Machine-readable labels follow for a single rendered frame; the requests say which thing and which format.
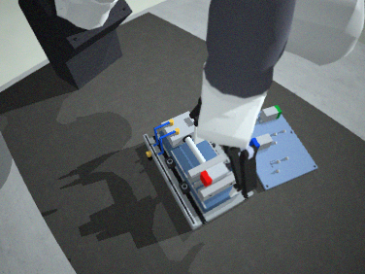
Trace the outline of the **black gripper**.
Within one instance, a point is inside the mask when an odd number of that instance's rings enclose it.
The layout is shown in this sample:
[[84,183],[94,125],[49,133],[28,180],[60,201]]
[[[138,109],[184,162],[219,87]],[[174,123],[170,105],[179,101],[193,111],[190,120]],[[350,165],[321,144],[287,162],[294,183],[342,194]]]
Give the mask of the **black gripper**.
[[[193,143],[199,144],[204,139],[197,137],[197,126],[201,110],[202,100],[198,99],[197,106],[189,114],[191,119],[194,119],[194,139]],[[222,145],[224,152],[228,154],[233,174],[236,183],[234,183],[230,190],[229,196],[233,197],[239,192],[243,191],[245,194],[257,188],[257,174],[256,174],[256,154],[257,147],[255,145],[248,145],[246,149]],[[242,189],[243,188],[243,189]]]

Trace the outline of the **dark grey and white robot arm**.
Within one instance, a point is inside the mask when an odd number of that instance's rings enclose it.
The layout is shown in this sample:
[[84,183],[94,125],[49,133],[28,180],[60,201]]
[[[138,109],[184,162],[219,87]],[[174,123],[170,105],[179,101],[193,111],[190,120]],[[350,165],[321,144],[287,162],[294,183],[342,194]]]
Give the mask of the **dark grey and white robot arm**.
[[[59,17],[87,30],[116,1],[54,0]],[[197,137],[246,149],[283,51],[335,62],[353,50],[364,18],[364,0],[211,0]]]

